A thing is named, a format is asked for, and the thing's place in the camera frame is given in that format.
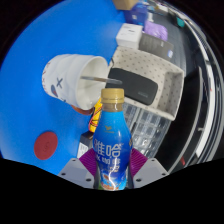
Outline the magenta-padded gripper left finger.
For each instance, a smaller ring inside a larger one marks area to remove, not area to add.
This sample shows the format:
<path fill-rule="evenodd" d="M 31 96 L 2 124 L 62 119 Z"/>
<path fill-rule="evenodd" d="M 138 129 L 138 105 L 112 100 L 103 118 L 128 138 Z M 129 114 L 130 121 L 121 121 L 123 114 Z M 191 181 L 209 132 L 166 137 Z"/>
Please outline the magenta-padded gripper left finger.
<path fill-rule="evenodd" d="M 94 150 L 88 150 L 80 158 L 71 158 L 58 176 L 83 188 L 96 189 L 99 173 Z"/>

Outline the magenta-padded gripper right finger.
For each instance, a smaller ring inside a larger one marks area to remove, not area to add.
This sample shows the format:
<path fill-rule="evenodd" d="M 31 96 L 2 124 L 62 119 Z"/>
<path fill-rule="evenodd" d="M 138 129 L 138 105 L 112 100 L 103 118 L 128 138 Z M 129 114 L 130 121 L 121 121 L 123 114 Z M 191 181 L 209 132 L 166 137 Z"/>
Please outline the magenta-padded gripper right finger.
<path fill-rule="evenodd" d="M 148 159 L 137 149 L 132 149 L 128 166 L 128 188 L 144 187 L 168 175 L 156 158 Z"/>

